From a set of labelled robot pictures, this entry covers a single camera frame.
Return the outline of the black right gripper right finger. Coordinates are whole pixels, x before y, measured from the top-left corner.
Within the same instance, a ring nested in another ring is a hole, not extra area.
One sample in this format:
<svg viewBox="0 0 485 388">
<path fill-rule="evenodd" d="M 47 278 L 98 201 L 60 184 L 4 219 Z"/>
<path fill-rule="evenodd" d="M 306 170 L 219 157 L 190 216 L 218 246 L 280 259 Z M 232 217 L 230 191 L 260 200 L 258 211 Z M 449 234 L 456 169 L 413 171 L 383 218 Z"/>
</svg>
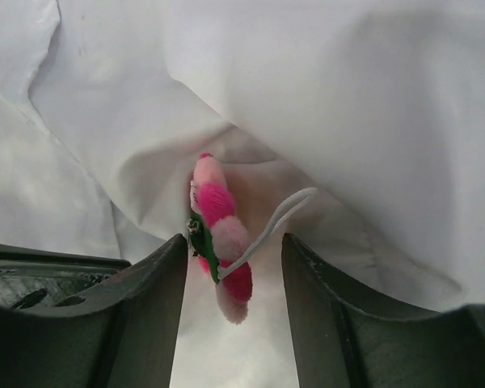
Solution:
<svg viewBox="0 0 485 388">
<path fill-rule="evenodd" d="M 485 306 L 438 313 L 398 301 L 292 234 L 281 262 L 300 386 L 485 387 Z"/>
</svg>

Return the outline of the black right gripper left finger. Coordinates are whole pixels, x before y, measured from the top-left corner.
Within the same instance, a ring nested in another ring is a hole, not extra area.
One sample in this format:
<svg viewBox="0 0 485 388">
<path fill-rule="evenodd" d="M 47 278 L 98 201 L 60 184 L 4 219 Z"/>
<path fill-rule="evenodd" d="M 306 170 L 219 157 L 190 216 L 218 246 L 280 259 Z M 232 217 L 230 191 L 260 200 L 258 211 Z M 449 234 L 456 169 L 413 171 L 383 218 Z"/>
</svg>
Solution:
<svg viewBox="0 0 485 388">
<path fill-rule="evenodd" d="M 0 244 L 0 387 L 167 387 L 187 275 L 176 235 L 136 264 Z"/>
</svg>

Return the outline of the pink flower brooch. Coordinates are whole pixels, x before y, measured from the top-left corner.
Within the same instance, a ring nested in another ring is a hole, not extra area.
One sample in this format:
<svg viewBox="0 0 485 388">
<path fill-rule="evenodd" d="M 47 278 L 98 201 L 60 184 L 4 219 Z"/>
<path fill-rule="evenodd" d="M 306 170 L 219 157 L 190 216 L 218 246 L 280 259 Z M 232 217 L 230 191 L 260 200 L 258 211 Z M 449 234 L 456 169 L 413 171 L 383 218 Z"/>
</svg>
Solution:
<svg viewBox="0 0 485 388">
<path fill-rule="evenodd" d="M 253 293 L 248 260 L 317 193 L 317 188 L 304 188 L 287 197 L 278 205 L 263 232 L 252 241 L 248 229 L 236 215 L 236 201 L 228 189 L 221 164 L 210 153 L 199 156 L 190 182 L 188 245 L 215 283 L 217 304 L 230 323 L 240 324 L 247 317 Z"/>
</svg>

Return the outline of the white shirt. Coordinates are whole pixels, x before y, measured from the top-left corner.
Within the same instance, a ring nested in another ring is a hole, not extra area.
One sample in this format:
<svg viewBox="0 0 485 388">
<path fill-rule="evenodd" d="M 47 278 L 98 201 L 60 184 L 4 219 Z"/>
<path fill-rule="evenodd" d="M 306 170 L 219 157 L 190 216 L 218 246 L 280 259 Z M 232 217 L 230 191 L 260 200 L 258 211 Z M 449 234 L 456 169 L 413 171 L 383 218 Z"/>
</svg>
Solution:
<svg viewBox="0 0 485 388">
<path fill-rule="evenodd" d="M 256 240 L 230 323 L 188 245 L 196 161 Z M 167 387 L 302 387 L 292 234 L 438 313 L 485 306 L 485 1 L 0 1 L 0 244 L 187 275 Z"/>
</svg>

